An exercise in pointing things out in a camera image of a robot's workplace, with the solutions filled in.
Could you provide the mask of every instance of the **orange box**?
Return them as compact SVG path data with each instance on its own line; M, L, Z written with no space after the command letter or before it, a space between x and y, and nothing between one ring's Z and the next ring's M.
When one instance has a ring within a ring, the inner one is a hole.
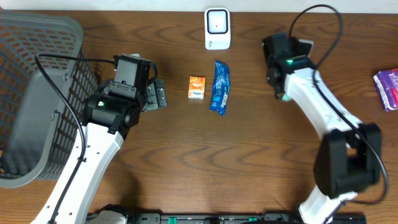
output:
M203 100L205 97L205 77L189 77L188 98Z

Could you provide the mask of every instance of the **plastic basket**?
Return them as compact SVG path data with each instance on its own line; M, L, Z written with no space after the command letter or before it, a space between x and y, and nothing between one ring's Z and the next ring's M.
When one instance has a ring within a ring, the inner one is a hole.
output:
M45 81L37 53L83 57L83 30L71 18L0 11L0 187L57 179L76 136L76 122ZM97 88L88 62L41 58L79 113Z

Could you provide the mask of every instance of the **blue pouch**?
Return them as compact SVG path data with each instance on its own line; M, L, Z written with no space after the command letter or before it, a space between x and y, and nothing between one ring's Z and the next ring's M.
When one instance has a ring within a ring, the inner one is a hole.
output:
M227 64L216 61L216 73L214 75L213 89L211 91L211 105L212 111L218 111L222 116L225 115L226 102L228 100L229 89L231 84L229 82L229 68Z

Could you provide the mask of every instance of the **purple package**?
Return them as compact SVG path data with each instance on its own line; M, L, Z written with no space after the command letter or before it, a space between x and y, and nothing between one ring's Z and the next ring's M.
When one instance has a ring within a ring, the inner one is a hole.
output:
M398 69L379 72L373 76L373 81L384 109L398 109Z

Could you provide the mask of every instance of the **wooden surface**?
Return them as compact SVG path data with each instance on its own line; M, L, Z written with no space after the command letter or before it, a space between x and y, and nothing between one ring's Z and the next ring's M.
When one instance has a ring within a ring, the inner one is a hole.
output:
M288 31L296 14L232 13L228 50L204 46L203 13L44 11L70 16L85 31L88 57L140 53L156 62L167 107L142 114L99 186L90 211L109 203L165 213L262 213L297 208L314 186L312 166L320 141L294 103L274 98L266 83L261 40ZM321 68L324 81L346 108L383 131L383 159L391 190L380 205L348 204L368 223L396 223L398 112L385 112L372 76L398 67L398 15L346 14L344 36ZM306 15L294 35L315 41L316 62L335 38L331 14ZM215 60L229 65L231 93L225 116L208 109ZM113 68L94 63L113 78ZM204 100L187 98L190 75L204 76ZM1 189L0 223L30 223L55 182ZM381 184L361 199L379 196Z

